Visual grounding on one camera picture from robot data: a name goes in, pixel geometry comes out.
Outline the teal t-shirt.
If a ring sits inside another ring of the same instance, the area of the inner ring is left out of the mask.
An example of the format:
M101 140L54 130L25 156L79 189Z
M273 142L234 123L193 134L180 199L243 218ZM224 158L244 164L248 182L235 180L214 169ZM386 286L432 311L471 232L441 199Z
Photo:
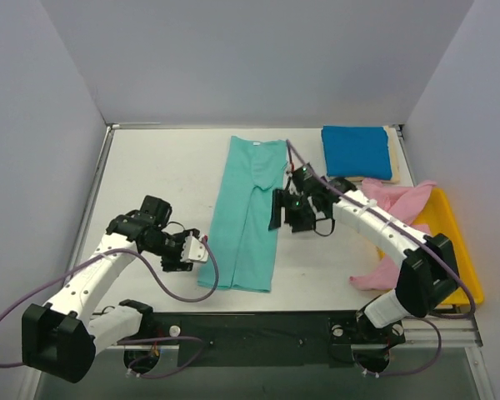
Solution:
M208 244L217 262L200 268L203 288L269 293L272 289L278 232L268 228L273 191L283 187L287 144L231 137Z

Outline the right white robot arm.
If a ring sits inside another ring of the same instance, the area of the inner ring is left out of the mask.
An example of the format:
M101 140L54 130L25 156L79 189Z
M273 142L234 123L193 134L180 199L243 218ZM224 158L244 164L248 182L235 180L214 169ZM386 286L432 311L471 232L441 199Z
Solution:
M284 188L272 192L270 230L287 224L293 233L316 229L318 213L342 223L389 256L398 266L395 288L355 313L355 330L374 341L406 317L424 318L458 290L458 265L445 235L430 236L383 211L342 177L316 177L310 165L294 170Z

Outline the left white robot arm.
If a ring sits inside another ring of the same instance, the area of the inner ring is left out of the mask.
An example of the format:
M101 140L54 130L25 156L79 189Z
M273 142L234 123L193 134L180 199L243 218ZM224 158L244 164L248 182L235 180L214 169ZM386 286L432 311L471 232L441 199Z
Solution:
M146 196L139 209L116 216L85 267L44 305L22 315L22 362L70 383L87 374L95 357L121 340L146 343L155 333L153 308L123 300L94 317L97 305L124 269L144 253L161 259L165 272L188 272L205 263L205 236L196 228L165 232L172 207Z

